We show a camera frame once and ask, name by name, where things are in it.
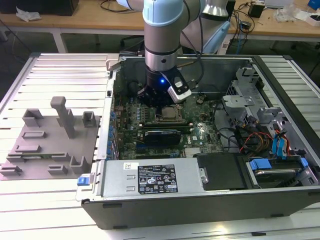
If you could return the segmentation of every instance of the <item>red wire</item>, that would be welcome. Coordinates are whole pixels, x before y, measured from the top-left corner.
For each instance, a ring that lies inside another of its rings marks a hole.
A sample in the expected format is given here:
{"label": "red wire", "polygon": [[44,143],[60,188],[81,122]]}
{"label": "red wire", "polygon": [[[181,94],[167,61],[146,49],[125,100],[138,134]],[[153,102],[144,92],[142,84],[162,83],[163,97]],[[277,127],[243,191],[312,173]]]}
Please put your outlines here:
{"label": "red wire", "polygon": [[[276,133],[276,134],[279,134],[280,131],[279,131],[278,129],[276,129],[276,130],[275,130],[275,133]],[[288,139],[285,135],[283,135],[283,138],[286,140],[286,149],[285,149],[286,154],[287,154],[288,156],[291,156],[291,154],[289,153],[289,151],[290,151],[290,141],[289,141],[289,139]]]}

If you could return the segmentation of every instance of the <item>electronic component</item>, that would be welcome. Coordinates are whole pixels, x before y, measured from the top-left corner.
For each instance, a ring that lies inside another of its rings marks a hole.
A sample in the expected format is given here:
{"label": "electronic component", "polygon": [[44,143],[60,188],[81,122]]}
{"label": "electronic component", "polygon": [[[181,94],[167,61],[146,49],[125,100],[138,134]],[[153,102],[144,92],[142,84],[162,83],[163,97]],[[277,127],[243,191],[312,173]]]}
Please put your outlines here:
{"label": "electronic component", "polygon": [[251,158],[249,166],[261,188],[285,187],[295,182],[295,177],[308,167],[304,157],[287,156],[282,158]]}
{"label": "electronic component", "polygon": [[186,158],[193,158],[194,155],[201,153],[201,149],[200,147],[186,147],[184,153]]}
{"label": "electronic component", "polygon": [[265,7],[266,5],[264,5],[263,3],[253,2],[250,5],[248,15],[252,18],[260,18]]}
{"label": "electronic component", "polygon": [[143,141],[148,146],[172,146],[178,145],[181,139],[181,132],[176,130],[147,131]]}
{"label": "electronic component", "polygon": [[175,106],[164,107],[161,115],[155,114],[158,123],[183,122],[180,108]]}
{"label": "electronic component", "polygon": [[251,28],[251,22],[248,22],[248,21],[241,21],[240,24],[239,24],[239,27],[242,29],[242,30],[249,30]]}

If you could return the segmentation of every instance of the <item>silver metal cylinder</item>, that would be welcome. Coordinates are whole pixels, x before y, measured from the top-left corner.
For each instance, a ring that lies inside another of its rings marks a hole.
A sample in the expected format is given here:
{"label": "silver metal cylinder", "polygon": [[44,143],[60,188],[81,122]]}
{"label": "silver metal cylinder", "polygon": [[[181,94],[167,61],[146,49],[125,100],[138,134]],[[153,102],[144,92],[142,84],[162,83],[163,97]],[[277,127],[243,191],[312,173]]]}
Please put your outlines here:
{"label": "silver metal cylinder", "polygon": [[215,17],[227,17],[227,3],[228,0],[206,0],[203,13]]}
{"label": "silver metal cylinder", "polygon": [[177,63],[178,51],[170,55],[156,55],[145,51],[145,64],[152,70],[163,72],[172,69]]}

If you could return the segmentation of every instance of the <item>power supply label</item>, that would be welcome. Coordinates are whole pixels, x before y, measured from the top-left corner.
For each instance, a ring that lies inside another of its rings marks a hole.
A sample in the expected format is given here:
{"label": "power supply label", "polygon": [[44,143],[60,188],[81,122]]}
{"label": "power supply label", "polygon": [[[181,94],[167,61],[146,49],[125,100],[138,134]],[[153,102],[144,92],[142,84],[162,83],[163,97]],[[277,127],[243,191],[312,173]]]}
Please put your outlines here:
{"label": "power supply label", "polygon": [[175,165],[138,166],[140,194],[168,194],[178,192]]}

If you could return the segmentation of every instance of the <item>white paper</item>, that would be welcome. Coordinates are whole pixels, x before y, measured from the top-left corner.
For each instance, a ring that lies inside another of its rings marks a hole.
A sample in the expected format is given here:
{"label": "white paper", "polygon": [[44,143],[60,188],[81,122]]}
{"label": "white paper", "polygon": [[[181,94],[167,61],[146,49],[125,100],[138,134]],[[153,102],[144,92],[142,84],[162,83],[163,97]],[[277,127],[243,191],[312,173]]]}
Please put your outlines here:
{"label": "white paper", "polygon": [[16,8],[17,13],[15,14],[18,18],[22,19],[23,21],[29,22],[32,20],[40,20],[40,14],[38,12],[27,12],[22,11],[21,9]]}
{"label": "white paper", "polygon": [[138,162],[125,162],[123,164],[123,170],[137,170],[138,166]]}
{"label": "white paper", "polygon": [[296,19],[300,19],[302,21],[305,21],[310,15],[312,15],[311,12],[306,12],[306,11],[301,11],[300,10],[294,15],[294,17]]}

